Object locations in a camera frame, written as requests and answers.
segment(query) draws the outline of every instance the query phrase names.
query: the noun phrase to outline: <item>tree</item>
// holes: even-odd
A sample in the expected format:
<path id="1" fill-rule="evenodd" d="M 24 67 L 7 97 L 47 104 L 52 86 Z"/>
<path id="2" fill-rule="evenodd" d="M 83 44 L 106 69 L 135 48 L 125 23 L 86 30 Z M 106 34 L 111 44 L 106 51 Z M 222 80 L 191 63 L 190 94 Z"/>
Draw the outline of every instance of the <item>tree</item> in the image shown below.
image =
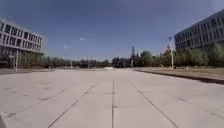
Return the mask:
<path id="1" fill-rule="evenodd" d="M 192 64 L 202 66 L 204 64 L 203 53 L 199 49 L 192 50 Z"/>
<path id="2" fill-rule="evenodd" d="M 115 57 L 115 58 L 112 59 L 112 65 L 113 65 L 113 67 L 120 68 L 119 60 L 120 60 L 119 57 Z"/>
<path id="3" fill-rule="evenodd" d="M 108 60 L 104 60 L 102 62 L 102 67 L 109 67 L 110 66 L 110 62 Z"/>
<path id="4" fill-rule="evenodd" d="M 213 47 L 209 50 L 209 63 L 213 66 L 221 66 L 223 65 L 224 58 L 224 48 L 215 43 Z"/>
<path id="5" fill-rule="evenodd" d="M 203 66 L 208 66 L 209 58 L 205 51 L 202 51 Z"/>
<path id="6" fill-rule="evenodd" d="M 151 66 L 153 67 L 159 67 L 161 65 L 161 59 L 160 56 L 152 56 Z"/>
<path id="7" fill-rule="evenodd" d="M 174 56 L 174 65 L 176 66 L 182 66 L 185 62 L 184 59 L 185 57 L 183 56 L 184 54 L 182 52 L 173 52 Z"/>
<path id="8" fill-rule="evenodd" d="M 141 59 L 143 66 L 149 66 L 152 61 L 152 54 L 149 51 L 143 51 L 141 53 Z"/>
<path id="9" fill-rule="evenodd" d="M 186 65 L 187 66 L 193 66 L 194 65 L 194 62 L 193 62 L 193 53 L 192 53 L 192 50 L 191 49 L 188 49 L 185 52 L 185 55 L 186 55 Z"/>
<path id="10" fill-rule="evenodd" d="M 162 64 L 164 66 L 171 66 L 171 50 L 167 49 L 161 56 Z"/>

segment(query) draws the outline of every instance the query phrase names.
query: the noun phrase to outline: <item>sky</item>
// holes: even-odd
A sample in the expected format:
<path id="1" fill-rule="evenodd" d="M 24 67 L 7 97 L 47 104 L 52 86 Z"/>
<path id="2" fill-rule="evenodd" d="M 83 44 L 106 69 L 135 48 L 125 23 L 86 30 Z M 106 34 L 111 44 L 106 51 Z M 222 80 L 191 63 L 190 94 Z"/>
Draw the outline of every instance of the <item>sky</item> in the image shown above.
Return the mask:
<path id="1" fill-rule="evenodd" d="M 66 59 L 163 52 L 168 37 L 224 8 L 224 0 L 0 0 L 0 17 L 46 37 Z"/>

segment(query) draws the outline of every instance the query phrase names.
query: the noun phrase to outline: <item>concrete ground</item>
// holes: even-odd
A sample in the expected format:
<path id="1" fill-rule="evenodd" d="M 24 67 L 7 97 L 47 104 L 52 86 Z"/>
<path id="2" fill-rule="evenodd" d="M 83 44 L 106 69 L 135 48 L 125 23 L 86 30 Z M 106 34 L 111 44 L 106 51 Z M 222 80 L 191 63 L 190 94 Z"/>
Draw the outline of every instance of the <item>concrete ground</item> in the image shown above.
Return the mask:
<path id="1" fill-rule="evenodd" d="M 223 128 L 224 85 L 130 70 L 0 75 L 7 128 Z"/>

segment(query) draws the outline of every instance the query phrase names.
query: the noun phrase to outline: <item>office building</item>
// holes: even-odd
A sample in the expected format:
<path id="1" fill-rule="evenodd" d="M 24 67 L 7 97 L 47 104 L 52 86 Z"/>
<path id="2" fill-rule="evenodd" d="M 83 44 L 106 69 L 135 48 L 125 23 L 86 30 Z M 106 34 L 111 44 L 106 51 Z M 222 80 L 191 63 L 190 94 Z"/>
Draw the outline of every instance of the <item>office building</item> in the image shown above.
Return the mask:
<path id="1" fill-rule="evenodd" d="M 44 37 L 13 22 L 0 19 L 0 55 L 43 54 Z"/>
<path id="2" fill-rule="evenodd" d="M 224 10 L 177 33 L 174 39 L 177 51 L 207 49 L 214 43 L 224 45 Z"/>

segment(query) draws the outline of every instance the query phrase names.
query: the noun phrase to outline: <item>green tree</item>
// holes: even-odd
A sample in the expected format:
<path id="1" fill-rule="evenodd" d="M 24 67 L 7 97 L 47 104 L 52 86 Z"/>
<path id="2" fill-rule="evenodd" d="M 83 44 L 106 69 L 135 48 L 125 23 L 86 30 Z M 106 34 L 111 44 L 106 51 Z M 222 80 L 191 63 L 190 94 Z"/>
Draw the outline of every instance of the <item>green tree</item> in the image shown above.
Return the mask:
<path id="1" fill-rule="evenodd" d="M 108 60 L 104 60 L 102 62 L 102 67 L 109 67 L 110 66 L 110 62 Z"/>
<path id="2" fill-rule="evenodd" d="M 174 65 L 175 66 L 182 66 L 183 62 L 183 53 L 182 52 L 173 52 L 174 55 Z"/>
<path id="3" fill-rule="evenodd" d="M 202 66 L 204 64 L 203 53 L 199 49 L 192 50 L 192 64 Z"/>
<path id="4" fill-rule="evenodd" d="M 193 66 L 194 62 L 193 62 L 193 53 L 192 50 L 188 49 L 185 52 L 186 55 L 186 66 Z"/>
<path id="5" fill-rule="evenodd" d="M 205 51 L 202 51 L 203 66 L 208 66 L 209 58 Z"/>
<path id="6" fill-rule="evenodd" d="M 171 50 L 166 50 L 162 55 L 161 55 L 161 59 L 162 59 L 162 64 L 164 66 L 171 66 Z"/>
<path id="7" fill-rule="evenodd" d="M 141 60 L 143 66 L 149 66 L 152 61 L 152 54 L 149 51 L 143 51 L 141 53 Z"/>
<path id="8" fill-rule="evenodd" d="M 213 66 L 222 66 L 224 58 L 224 48 L 215 43 L 214 46 L 209 50 L 209 63 Z"/>

